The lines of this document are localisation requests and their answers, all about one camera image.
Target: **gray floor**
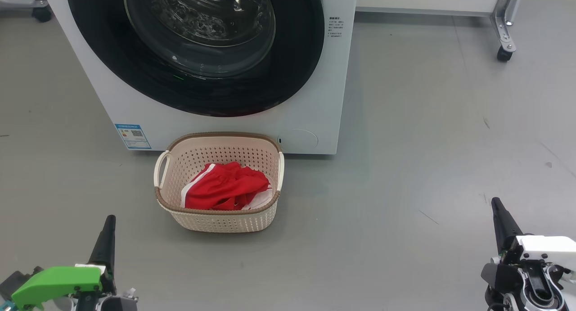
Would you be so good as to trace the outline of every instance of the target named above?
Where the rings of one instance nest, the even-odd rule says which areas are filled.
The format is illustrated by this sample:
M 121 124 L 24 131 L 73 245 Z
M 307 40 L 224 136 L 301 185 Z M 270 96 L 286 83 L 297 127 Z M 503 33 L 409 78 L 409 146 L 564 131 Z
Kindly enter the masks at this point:
M 272 225 L 193 233 L 154 200 L 58 22 L 0 18 L 0 278 L 85 262 L 117 225 L 142 310 L 484 310 L 490 198 L 576 239 L 576 0 L 484 18 L 358 14 L 338 155 L 287 161 Z

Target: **cable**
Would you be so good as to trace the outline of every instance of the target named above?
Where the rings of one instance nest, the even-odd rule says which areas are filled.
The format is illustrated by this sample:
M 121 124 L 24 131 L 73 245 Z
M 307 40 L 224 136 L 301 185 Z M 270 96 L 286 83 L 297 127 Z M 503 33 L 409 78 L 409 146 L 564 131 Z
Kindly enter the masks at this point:
M 510 307 L 510 305 L 504 304 L 504 303 L 492 303 L 489 307 L 488 310 L 486 311 L 490 311 L 492 310 L 494 307 L 499 306 L 499 307 L 503 307 L 504 309 L 508 309 Z

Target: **blue and white sticker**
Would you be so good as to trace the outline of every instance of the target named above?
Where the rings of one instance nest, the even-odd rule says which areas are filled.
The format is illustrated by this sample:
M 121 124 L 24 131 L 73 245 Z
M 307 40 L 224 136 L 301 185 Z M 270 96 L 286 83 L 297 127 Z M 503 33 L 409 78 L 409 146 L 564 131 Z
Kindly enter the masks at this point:
M 115 124 L 128 149 L 152 149 L 138 124 Z

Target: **red clothing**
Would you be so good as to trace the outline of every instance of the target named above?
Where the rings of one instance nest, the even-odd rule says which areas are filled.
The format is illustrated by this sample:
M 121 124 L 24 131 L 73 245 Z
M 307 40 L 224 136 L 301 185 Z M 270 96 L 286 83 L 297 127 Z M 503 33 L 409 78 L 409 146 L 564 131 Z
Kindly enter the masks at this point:
M 237 162 L 207 164 L 191 182 L 200 175 L 202 178 L 185 194 L 186 208 L 242 210 L 257 193 L 264 192 L 270 185 L 261 171 L 242 168 Z

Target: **clothes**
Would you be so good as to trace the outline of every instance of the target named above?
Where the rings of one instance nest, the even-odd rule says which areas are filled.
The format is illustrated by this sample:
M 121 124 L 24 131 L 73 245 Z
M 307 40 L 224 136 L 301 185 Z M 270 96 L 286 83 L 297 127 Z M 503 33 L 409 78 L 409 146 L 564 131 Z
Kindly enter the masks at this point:
M 181 206 L 198 210 L 251 210 L 268 203 L 274 193 L 261 171 L 239 163 L 207 164 L 180 193 Z

